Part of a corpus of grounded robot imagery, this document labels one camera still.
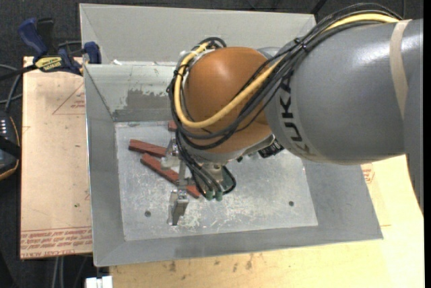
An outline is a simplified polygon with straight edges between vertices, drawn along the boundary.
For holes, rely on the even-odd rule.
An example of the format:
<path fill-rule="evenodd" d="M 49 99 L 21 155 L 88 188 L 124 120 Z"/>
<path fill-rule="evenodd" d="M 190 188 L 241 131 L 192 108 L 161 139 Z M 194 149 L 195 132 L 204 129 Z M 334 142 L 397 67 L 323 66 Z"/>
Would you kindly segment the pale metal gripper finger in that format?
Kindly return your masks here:
<path fill-rule="evenodd" d="M 179 165 L 178 145 L 175 138 L 171 138 L 165 152 L 165 156 L 161 159 L 162 169 L 172 169 Z"/>
<path fill-rule="evenodd" d="M 168 206 L 168 225 L 178 225 L 178 221 L 185 214 L 188 204 L 189 196 L 186 190 L 177 189 L 171 191 Z"/>

